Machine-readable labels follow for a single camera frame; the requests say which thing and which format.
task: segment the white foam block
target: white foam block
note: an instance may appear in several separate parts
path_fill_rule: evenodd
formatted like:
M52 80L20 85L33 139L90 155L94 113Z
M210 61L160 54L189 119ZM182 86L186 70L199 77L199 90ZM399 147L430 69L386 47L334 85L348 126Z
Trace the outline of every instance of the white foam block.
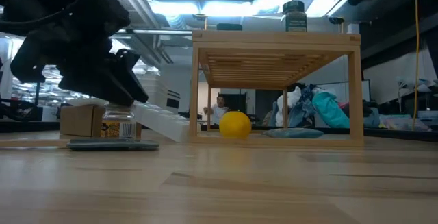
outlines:
M189 121L186 118L149 103L135 103L132 112L136 122L149 129L175 142L188 141Z

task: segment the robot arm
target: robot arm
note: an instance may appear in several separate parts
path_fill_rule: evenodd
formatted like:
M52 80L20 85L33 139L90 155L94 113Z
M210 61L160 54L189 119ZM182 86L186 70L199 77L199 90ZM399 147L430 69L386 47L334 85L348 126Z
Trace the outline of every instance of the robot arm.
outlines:
M108 38L130 24L117 0L0 0L0 31L26 36L11 63L22 82L43 82L42 70L54 64L60 88L120 105L146 102L132 68L140 56L121 49L110 53Z

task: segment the glass jar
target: glass jar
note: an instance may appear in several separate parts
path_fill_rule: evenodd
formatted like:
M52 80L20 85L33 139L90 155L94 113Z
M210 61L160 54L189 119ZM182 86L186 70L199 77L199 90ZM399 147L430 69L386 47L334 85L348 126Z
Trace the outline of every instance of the glass jar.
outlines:
M283 5L287 32L307 32L307 14L302 1L289 1Z
M136 122L131 107L106 104L102 116L101 137L103 138L135 138Z

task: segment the lemon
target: lemon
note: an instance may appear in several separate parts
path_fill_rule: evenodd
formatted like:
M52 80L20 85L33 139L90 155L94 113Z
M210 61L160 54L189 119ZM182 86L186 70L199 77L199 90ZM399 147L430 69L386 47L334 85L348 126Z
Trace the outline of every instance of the lemon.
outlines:
M251 133L251 121L242 112L227 112L220 119L219 132L225 138L246 138Z

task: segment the cardboard box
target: cardboard box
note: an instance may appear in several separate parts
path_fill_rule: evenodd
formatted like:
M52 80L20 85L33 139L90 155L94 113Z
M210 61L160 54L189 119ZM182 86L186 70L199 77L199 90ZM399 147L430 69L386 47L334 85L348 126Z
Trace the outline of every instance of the cardboard box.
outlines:
M69 106L61 108L60 131L73 136L101 136L102 116L105 108L97 105ZM142 126L137 123L136 139L141 139Z

